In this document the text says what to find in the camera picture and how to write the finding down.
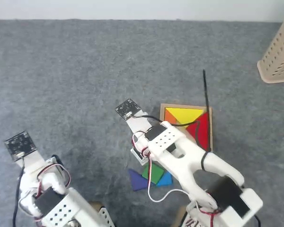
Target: cable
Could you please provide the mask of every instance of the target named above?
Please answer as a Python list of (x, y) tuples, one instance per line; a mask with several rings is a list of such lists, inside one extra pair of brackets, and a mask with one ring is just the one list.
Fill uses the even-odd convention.
[(184, 194), (186, 194), (188, 197), (189, 197), (189, 194), (184, 191), (184, 190), (181, 190), (181, 189), (173, 189), (173, 190), (170, 190), (169, 192), (167, 192), (162, 199), (160, 200), (154, 200), (152, 197), (151, 197), (151, 194), (150, 194), (150, 188), (151, 188), (151, 158), (150, 158), (150, 153), (147, 154), (147, 157), (148, 157), (148, 186), (147, 186), (147, 193), (148, 193), (148, 197), (150, 198), (151, 201), (153, 202), (162, 202), (163, 200), (166, 199), (166, 197), (172, 193), (172, 192), (182, 192)]
[(67, 187), (71, 184), (71, 174), (70, 174), (70, 172), (67, 171), (67, 169), (66, 169), (63, 165), (58, 164), (58, 163), (51, 164), (51, 165), (45, 167), (44, 169), (42, 169), (42, 170), (37, 174), (37, 180), (39, 180), (39, 176), (40, 176), (41, 174), (43, 174), (44, 172), (46, 172), (47, 170), (49, 170), (49, 169), (52, 168), (53, 166), (60, 166), (60, 167), (67, 173), (67, 175), (68, 175), (68, 181), (67, 181), (67, 183), (65, 184), (65, 187), (67, 188)]
[(199, 208), (199, 204), (197, 202), (195, 202), (195, 206), (197, 208), (197, 210), (203, 214), (207, 214), (210, 216), (210, 227), (213, 227), (213, 219), (214, 219), (214, 216), (216, 216), (217, 214), (219, 214), (220, 212), (218, 210), (214, 211), (214, 212), (206, 212), (206, 211), (203, 211), (203, 210), (200, 210)]
[[(163, 121), (160, 120), (159, 118), (156, 118), (156, 117), (154, 117), (154, 116), (152, 116), (152, 115), (133, 116), (133, 118), (140, 118), (140, 117), (151, 118), (151, 119), (154, 119), (154, 120), (156, 120), (156, 121), (158, 121), (158, 122), (160, 122), (160, 123), (163, 122)], [(201, 147), (201, 146), (200, 146), (200, 143), (199, 143), (199, 138), (198, 138), (198, 132), (199, 132), (199, 127), (200, 127), (200, 121), (195, 120), (195, 121), (193, 121), (193, 122), (189, 122), (189, 123), (185, 123), (185, 124), (171, 124), (171, 125), (172, 125), (172, 126), (175, 126), (175, 127), (181, 127), (181, 126), (191, 125), (191, 124), (194, 124), (194, 123), (197, 123), (196, 129), (195, 129), (195, 142), (197, 143), (197, 145), (198, 145), (199, 147)]]
[(133, 135), (132, 135), (132, 144), (133, 144), (133, 148), (135, 148), (136, 150), (138, 150), (138, 149), (136, 148), (136, 144), (135, 144), (135, 142), (134, 142), (134, 137), (135, 137), (135, 135), (136, 135), (137, 132), (141, 132), (141, 133), (144, 133), (144, 134), (145, 134), (145, 132), (144, 132), (144, 131), (141, 131), (141, 130), (136, 131), (136, 132), (133, 133)]
[[(162, 120), (160, 120), (159, 118), (157, 117), (154, 117), (152, 115), (142, 115), (142, 116), (132, 116), (133, 118), (141, 118), (141, 117), (145, 117), (145, 118), (151, 118), (151, 119), (154, 119), (158, 122), (163, 122)], [(188, 126), (188, 125), (191, 125), (191, 124), (194, 124), (196, 123), (197, 121), (193, 121), (193, 122), (188, 122), (188, 123), (185, 123), (185, 124), (171, 124), (172, 126), (175, 126), (175, 127), (182, 127), (182, 126)]]
[(20, 194), (20, 183), (21, 183), (21, 179), (24, 173), (24, 157), (22, 157), (23, 160), (23, 166), (21, 168), (19, 177), (18, 177), (18, 183), (17, 183), (17, 188), (16, 188), (16, 197), (15, 197), (15, 208), (14, 208), (14, 213), (13, 213), (13, 227), (16, 227), (16, 218), (17, 218), (17, 212), (18, 212), (18, 201), (19, 201), (19, 194)]
[(257, 220), (257, 226), (261, 227), (261, 220), (259, 219), (259, 217), (257, 215), (255, 215), (254, 217)]
[(22, 205), (21, 205), (21, 201), (23, 199), (25, 199), (30, 193), (31, 193), (32, 190), (29, 190), (25, 193), (24, 197), (22, 197), (19, 201), (18, 201), (18, 207), (23, 211), (23, 213), (25, 213), (26, 215), (30, 216), (30, 217), (34, 217), (34, 215), (32, 215), (31, 213), (29, 213), (27, 210), (25, 210)]
[(209, 102), (208, 102), (208, 94), (207, 94), (207, 83), (206, 83), (206, 72), (203, 70), (203, 83), (204, 83), (204, 96), (205, 96), (205, 103), (206, 103), (206, 112), (207, 112), (207, 137), (208, 137), (208, 144), (207, 144), (207, 152), (211, 152), (211, 143), (210, 143), (210, 117), (209, 117)]

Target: beige basket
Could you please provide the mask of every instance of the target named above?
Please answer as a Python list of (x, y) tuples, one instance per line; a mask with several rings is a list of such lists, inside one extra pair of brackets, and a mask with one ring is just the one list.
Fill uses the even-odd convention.
[(284, 82), (284, 23), (272, 40), (257, 67), (266, 83)]

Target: perforated white panel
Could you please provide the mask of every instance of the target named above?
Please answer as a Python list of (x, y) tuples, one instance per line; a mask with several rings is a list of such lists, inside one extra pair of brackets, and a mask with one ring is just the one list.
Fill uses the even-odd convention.
[(102, 207), (99, 211), (100, 216), (104, 219), (107, 227), (115, 227), (113, 224), (112, 219), (110, 218), (110, 215), (105, 207)]
[(63, 227), (78, 211), (77, 203), (67, 195), (43, 219), (53, 227)]
[(185, 137), (185, 135), (174, 127), (169, 127), (159, 136), (150, 141), (148, 148), (151, 153), (158, 155), (181, 137)]

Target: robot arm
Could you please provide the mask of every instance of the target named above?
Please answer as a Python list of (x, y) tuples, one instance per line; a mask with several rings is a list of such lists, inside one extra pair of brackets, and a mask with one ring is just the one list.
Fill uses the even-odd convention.
[(24, 165), (18, 206), (43, 227), (115, 227), (108, 211), (96, 211), (73, 188), (69, 172), (57, 156), (45, 161), (27, 132), (5, 141), (19, 165)]
[[(185, 134), (168, 122), (151, 126), (147, 115), (131, 99), (126, 100), (116, 111), (126, 120), (137, 141), (131, 152), (144, 165), (147, 158), (139, 153), (150, 153), (150, 159), (160, 163), (180, 183), (189, 194), (192, 203), (187, 211), (192, 216), (203, 219), (203, 226), (210, 225), (210, 218), (197, 212), (195, 202), (209, 212), (222, 210), (215, 218), (215, 227), (242, 227), (262, 207), (263, 202), (252, 189), (243, 189), (244, 177), (234, 167), (214, 153), (206, 153)], [(194, 172), (204, 169), (223, 177), (213, 188), (204, 191), (194, 179)]]

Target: tangram puzzle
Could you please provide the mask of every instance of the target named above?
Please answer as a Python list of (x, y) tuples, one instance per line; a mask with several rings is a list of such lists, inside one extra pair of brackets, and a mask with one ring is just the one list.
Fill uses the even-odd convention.
[[(193, 105), (175, 105), (175, 104), (161, 104), (160, 119), (168, 121), (171, 124), (185, 124), (198, 120), (200, 126), (198, 132), (196, 131), (197, 124), (189, 126), (178, 127), (188, 138), (195, 142), (197, 135), (199, 145), (202, 149), (208, 150), (208, 144), (213, 147), (213, 127), (212, 127), (212, 108), (209, 108), (209, 113), (206, 112), (205, 106)], [(210, 124), (210, 134), (208, 134), (208, 124)]]

